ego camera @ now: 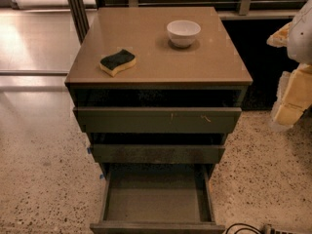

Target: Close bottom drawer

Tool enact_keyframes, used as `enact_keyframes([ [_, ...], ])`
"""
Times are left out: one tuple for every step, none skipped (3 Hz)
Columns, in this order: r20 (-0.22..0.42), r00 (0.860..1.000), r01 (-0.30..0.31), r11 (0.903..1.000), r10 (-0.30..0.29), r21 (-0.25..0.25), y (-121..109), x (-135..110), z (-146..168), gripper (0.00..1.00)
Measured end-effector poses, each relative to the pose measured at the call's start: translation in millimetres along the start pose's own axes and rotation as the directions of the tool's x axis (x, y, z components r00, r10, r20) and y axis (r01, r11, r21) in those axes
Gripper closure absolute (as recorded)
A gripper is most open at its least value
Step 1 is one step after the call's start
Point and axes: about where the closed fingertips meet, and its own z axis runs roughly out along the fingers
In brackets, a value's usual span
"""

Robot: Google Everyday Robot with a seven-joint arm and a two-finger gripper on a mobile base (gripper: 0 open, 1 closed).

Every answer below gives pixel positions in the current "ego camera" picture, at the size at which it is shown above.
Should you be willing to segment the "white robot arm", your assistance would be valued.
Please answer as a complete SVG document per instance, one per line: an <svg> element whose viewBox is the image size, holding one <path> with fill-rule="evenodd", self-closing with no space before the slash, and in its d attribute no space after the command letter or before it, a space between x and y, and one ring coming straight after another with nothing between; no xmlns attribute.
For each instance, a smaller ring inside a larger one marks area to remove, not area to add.
<svg viewBox="0 0 312 234"><path fill-rule="evenodd" d="M288 57L299 63L293 72L280 77L277 100L271 110L270 125L286 131L312 105L312 0L308 0L291 22L269 36L269 46L287 48Z"/></svg>

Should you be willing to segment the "yellow foam padded gripper finger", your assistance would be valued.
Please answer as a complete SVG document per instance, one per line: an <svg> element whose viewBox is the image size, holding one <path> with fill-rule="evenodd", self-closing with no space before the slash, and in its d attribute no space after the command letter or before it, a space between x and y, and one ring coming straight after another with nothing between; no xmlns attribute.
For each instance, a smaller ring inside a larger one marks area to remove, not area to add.
<svg viewBox="0 0 312 234"><path fill-rule="evenodd" d="M284 71L271 111L272 122L278 126L292 127L311 105L312 65L301 63L293 72Z"/></svg>

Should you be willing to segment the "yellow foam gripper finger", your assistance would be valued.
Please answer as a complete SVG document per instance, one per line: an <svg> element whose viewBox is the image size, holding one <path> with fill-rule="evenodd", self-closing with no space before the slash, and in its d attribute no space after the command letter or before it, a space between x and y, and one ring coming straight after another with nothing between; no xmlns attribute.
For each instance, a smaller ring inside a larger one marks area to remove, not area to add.
<svg viewBox="0 0 312 234"><path fill-rule="evenodd" d="M290 25L291 24L288 22L280 29L278 29L276 32L269 36L266 43L269 46L276 48L286 47L288 45Z"/></svg>

